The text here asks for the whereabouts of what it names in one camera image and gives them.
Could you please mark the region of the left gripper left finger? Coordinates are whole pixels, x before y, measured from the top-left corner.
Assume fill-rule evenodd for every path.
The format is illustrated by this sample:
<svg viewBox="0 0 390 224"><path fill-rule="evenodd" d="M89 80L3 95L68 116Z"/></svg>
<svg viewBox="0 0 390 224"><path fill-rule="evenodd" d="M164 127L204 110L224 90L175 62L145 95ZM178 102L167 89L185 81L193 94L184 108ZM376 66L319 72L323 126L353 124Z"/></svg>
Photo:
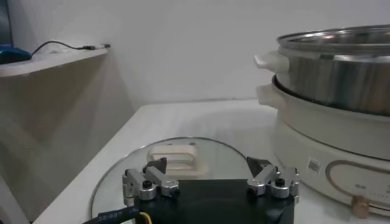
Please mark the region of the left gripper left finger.
<svg viewBox="0 0 390 224"><path fill-rule="evenodd" d="M122 175L122 194L125 205L139 201L152 201L158 196L177 199L180 185L175 179L165 175L167 159L148 162L141 171L127 169Z"/></svg>

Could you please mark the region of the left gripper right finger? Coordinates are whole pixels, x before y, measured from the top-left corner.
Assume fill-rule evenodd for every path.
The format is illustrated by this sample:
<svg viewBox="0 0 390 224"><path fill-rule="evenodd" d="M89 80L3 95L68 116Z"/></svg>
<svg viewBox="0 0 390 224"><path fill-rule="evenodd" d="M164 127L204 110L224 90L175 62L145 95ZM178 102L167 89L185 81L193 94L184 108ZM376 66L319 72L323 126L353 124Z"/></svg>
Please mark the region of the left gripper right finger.
<svg viewBox="0 0 390 224"><path fill-rule="evenodd" d="M277 199L292 197L299 202L300 174L295 167L279 169L266 159L246 158L252 178L247 180L248 191L256 197L270 194Z"/></svg>

